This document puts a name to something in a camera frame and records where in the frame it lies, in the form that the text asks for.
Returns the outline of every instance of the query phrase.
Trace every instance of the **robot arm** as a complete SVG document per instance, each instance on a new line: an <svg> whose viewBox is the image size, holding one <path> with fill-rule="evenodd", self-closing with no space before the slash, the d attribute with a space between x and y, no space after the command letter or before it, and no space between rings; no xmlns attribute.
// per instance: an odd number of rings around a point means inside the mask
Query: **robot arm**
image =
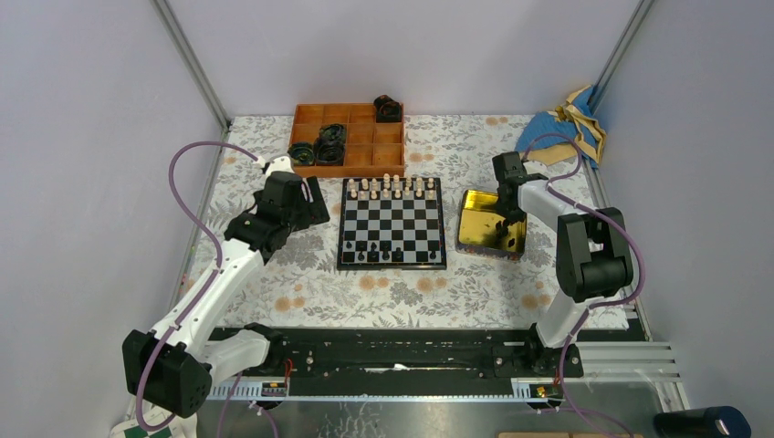
<svg viewBox="0 0 774 438"><path fill-rule="evenodd" d="M248 278L260 272L290 233L330 220L316 178L307 179L305 199L303 180L293 173L288 157L269 163L259 159L257 165L267 176L266 184L254 193L255 206L226 228L220 268L216 261L211 262L205 269L207 274L193 285L192 293L186 294L148 333L133 330L122 346L127 388L137 394L151 351L163 333L173 328L152 365L143 398L183 418L199 409L213 385L239 371L281 366L280 337L271 328L251 324L232 338L212 343L207 340L234 295L244 288ZM210 279L213 271L215 277ZM199 294L194 291L202 290L208 281L212 282L209 288L197 298ZM189 313L180 320L188 307Z"/></svg>
<svg viewBox="0 0 774 438"><path fill-rule="evenodd" d="M533 214L557 233L556 274L562 293L532 326L527 343L529 366L550 373L557 352L583 312L632 283L629 246L623 236L599 218L549 193L547 178L528 174L518 152L500 154L492 163L499 184L497 213L509 223L524 221L527 214ZM623 227L618 209L598 212ZM590 242L601 245L601 249L592 251Z"/></svg>

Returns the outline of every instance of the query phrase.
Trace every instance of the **wooden compartment box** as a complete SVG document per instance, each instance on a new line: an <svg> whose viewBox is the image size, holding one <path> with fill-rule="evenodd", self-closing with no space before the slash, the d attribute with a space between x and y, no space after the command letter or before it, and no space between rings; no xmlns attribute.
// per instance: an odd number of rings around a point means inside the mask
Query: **wooden compartment box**
<svg viewBox="0 0 774 438"><path fill-rule="evenodd" d="M347 140L343 165L294 166L296 173L304 178L381 178L385 173L403 176L403 120L400 123L376 123L375 116L376 109L371 103L297 105L288 147L297 141L314 143L319 129L333 123L346 127Z"/></svg>

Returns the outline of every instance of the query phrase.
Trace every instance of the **blue cloth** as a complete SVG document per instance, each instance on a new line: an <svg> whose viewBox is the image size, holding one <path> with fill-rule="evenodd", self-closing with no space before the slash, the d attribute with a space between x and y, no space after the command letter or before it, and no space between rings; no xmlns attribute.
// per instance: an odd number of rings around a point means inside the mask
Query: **blue cloth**
<svg viewBox="0 0 774 438"><path fill-rule="evenodd" d="M575 107L578 108L580 112L588 117L591 117L591 109L589 109L589 98L591 97L591 93L593 91L594 87L588 87L579 93L578 96L572 101L572 104L575 105ZM521 136L516 141L516 151L526 151L529 144L535 138L541 134L548 134L550 132L564 134L571 139L574 139L578 134L578 129L575 128L575 123L571 121L557 120L556 117L550 115L547 111L541 111L538 114L535 114L535 117L533 117L532 120L530 120L527 124L527 127L524 128ZM597 139L591 135L591 132L585 126L580 126L580 132L583 134L583 139L594 149L597 149ZM538 140L532 149L535 151L539 149L547 149L556 144L565 142L566 141L560 137L546 137L545 139ZM596 169L597 162L585 153L583 153L583 156L589 159L591 162L591 167Z"/></svg>

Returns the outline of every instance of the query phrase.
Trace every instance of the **gray wall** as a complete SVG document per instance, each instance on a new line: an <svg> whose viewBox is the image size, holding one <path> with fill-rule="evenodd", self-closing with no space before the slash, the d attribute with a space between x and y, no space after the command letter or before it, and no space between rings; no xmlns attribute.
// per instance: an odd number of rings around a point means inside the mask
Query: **gray wall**
<svg viewBox="0 0 774 438"><path fill-rule="evenodd" d="M520 114L600 74L636 0L174 0L230 115L371 101Z"/></svg>
<svg viewBox="0 0 774 438"><path fill-rule="evenodd" d="M147 1L4 1L0 71L0 436L107 436L121 342L166 310L192 231L169 159L218 129ZM191 155L195 205L214 155Z"/></svg>
<svg viewBox="0 0 774 438"><path fill-rule="evenodd" d="M695 406L774 433L774 3L657 2L600 116L602 175L643 247L654 335Z"/></svg>

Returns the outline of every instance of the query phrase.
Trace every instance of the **floral tablecloth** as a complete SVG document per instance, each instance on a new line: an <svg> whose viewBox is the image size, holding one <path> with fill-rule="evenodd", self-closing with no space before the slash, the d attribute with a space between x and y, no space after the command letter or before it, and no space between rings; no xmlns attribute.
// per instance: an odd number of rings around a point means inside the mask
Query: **floral tablecloth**
<svg viewBox="0 0 774 438"><path fill-rule="evenodd" d="M556 235L528 221L526 253L518 262L457 253L459 203L466 189L492 190L491 159L512 151L530 116L407 116L406 175L443 182L448 269L445 271L345 271L335 269L341 182L320 180L331 220L295 233L260 273L250 278L225 314L222 326L257 321L272 327L527 328L559 291L554 276ZM238 117L228 141L270 158L288 146L292 117ZM565 173L560 162L548 176ZM228 221L252 203L263 178L238 152L224 153L206 223L220 238ZM586 176L557 183L570 197L591 205ZM194 249L187 292L214 257L201 236ZM620 308L592 312L587 328L625 329Z"/></svg>

